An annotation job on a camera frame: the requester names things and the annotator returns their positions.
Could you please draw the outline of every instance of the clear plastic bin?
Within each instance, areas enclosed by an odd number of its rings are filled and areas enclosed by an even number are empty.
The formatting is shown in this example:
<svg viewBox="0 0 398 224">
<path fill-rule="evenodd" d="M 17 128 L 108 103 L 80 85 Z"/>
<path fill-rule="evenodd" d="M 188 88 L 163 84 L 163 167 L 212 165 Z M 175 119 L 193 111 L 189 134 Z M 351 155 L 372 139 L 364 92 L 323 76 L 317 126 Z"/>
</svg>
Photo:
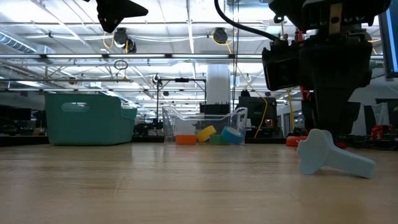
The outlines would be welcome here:
<svg viewBox="0 0 398 224">
<path fill-rule="evenodd" d="M 172 106 L 162 111 L 165 144 L 244 144 L 247 108 L 227 115 L 181 114 Z"/>
</svg>

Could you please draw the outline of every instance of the table surface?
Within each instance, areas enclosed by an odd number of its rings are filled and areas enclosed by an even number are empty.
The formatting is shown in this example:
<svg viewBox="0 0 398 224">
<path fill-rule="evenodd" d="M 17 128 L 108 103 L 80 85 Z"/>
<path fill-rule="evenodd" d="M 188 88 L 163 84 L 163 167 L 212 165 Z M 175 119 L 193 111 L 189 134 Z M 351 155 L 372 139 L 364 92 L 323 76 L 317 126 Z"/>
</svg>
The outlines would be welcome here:
<svg viewBox="0 0 398 224">
<path fill-rule="evenodd" d="M 398 152 L 351 151 L 373 179 L 284 145 L 0 148 L 0 222 L 398 223 Z"/>
</svg>

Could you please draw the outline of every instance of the light blue plastic object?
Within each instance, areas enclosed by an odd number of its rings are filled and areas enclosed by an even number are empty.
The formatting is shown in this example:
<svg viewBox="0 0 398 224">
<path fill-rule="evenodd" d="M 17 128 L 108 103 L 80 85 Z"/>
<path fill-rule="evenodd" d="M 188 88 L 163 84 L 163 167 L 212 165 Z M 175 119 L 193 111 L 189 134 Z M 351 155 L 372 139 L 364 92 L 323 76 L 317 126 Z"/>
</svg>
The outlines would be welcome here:
<svg viewBox="0 0 398 224">
<path fill-rule="evenodd" d="M 243 141 L 243 134 L 231 127 L 224 127 L 221 137 L 230 144 L 241 144 Z"/>
<path fill-rule="evenodd" d="M 363 156 L 344 151 L 333 143 L 329 131 L 313 129 L 307 140 L 300 141 L 297 148 L 300 157 L 300 171 L 313 174 L 323 166 L 343 170 L 349 174 L 371 178 L 376 163 Z"/>
<path fill-rule="evenodd" d="M 45 110 L 54 145 L 99 146 L 130 142 L 137 109 L 122 109 L 120 99 L 105 95 L 48 94 Z"/>
</svg>

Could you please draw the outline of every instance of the orange object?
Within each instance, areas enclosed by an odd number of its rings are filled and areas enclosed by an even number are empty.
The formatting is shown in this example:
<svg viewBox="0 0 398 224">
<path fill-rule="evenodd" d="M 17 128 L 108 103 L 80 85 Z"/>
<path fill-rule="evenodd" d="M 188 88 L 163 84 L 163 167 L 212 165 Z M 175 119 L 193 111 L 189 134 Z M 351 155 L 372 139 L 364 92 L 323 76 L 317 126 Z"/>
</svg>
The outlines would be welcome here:
<svg viewBox="0 0 398 224">
<path fill-rule="evenodd" d="M 178 134 L 175 137 L 176 144 L 196 144 L 197 136 L 188 134 Z"/>
<path fill-rule="evenodd" d="M 307 140 L 307 136 L 289 136 L 286 139 L 286 146 L 299 146 L 299 141 Z"/>
</svg>

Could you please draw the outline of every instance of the ceiling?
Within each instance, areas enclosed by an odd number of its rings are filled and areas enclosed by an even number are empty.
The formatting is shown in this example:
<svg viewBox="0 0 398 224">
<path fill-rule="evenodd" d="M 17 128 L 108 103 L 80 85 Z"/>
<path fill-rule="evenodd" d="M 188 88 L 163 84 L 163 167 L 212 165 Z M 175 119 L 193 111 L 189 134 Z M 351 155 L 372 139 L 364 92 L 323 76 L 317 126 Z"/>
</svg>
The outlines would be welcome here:
<svg viewBox="0 0 398 224">
<path fill-rule="evenodd" d="M 45 45 L 56 54 L 123 54 L 124 50 L 115 45 L 111 49 L 104 46 L 111 45 L 112 35 L 104 34 L 96 12 L 96 1 L 85 2 L 82 0 L 44 0 L 40 7 L 34 3 L 38 0 L 1 0 L 0 1 L 0 32 L 6 32 L 27 45 Z M 226 45 L 217 45 L 211 38 L 215 27 L 225 28 L 229 40 L 233 42 L 233 28 L 225 23 L 215 11 L 213 0 L 136 0 L 134 1 L 149 10 L 145 17 L 135 17 L 123 20 L 119 27 L 127 28 L 127 33 L 137 45 L 138 54 L 228 54 Z M 246 0 L 248 3 L 260 3 L 261 0 Z M 239 11 L 239 21 L 247 26 L 254 27 L 272 34 L 280 34 L 280 24 L 273 22 L 274 14 L 265 4 L 251 5 L 248 8 L 242 6 Z M 373 39 L 380 38 L 378 19 L 375 25 L 368 27 L 363 25 Z M 284 24 L 284 33 L 289 37 L 294 36 L 295 27 L 287 21 Z M 230 45 L 230 49 L 237 51 L 238 42 Z M 375 42 L 375 51 L 381 53 L 381 41 Z M 239 31 L 239 54 L 260 54 L 264 47 L 269 47 L 269 40 L 258 35 Z M 20 54 L 20 52 L 0 44 L 1 54 Z M 45 73 L 43 66 L 25 66 L 24 60 L 9 60 L 25 69 L 39 75 Z M 98 64 L 107 63 L 95 60 Z M 126 82 L 102 82 L 103 88 L 150 88 L 152 77 L 155 74 L 162 78 L 206 78 L 207 61 L 182 61 L 172 66 L 148 66 L 138 65 L 126 70 L 126 76 L 134 80 L 134 83 Z M 249 82 L 256 89 L 265 90 L 266 83 L 263 75 L 261 61 L 257 63 L 238 63 L 239 68 L 246 75 Z M 53 73 L 52 78 L 111 78 L 117 74 L 113 64 L 109 68 L 95 66 L 49 66 L 48 73 Z M 240 77 L 238 88 L 247 88 L 243 77 Z M 169 88 L 197 88 L 194 83 L 170 83 Z M 120 92 L 125 98 L 144 102 L 150 97 L 145 93 Z M 203 98 L 203 92 L 194 92 L 182 95 L 171 93 L 168 98 Z"/>
</svg>

